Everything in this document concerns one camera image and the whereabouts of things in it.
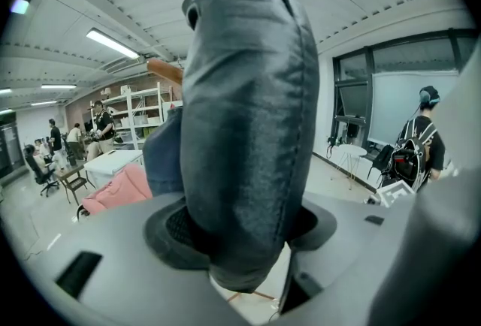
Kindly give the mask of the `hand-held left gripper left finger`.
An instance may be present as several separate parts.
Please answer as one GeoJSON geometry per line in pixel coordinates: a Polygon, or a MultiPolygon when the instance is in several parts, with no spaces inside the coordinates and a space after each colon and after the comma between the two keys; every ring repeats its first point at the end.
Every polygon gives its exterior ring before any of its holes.
{"type": "Polygon", "coordinates": [[[144,224],[180,193],[105,210],[63,234],[24,271],[72,325],[246,325],[204,270],[164,264],[144,239],[144,224]],[[83,252],[99,256],[73,297],[60,277],[83,252]]]}

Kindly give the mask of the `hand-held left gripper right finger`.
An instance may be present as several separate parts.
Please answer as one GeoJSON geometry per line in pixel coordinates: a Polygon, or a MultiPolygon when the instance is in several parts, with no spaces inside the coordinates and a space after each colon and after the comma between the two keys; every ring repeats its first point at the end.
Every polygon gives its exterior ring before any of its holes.
{"type": "Polygon", "coordinates": [[[308,195],[282,325],[480,323],[480,52],[435,110],[454,176],[390,207],[308,195]]]}

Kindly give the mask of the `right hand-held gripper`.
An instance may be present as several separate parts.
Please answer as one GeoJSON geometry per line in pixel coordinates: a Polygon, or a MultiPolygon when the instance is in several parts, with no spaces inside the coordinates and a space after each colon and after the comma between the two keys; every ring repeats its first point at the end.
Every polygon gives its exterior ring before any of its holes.
{"type": "Polygon", "coordinates": [[[414,193],[405,182],[395,182],[378,189],[376,196],[381,205],[393,205],[397,199],[414,193]]]}

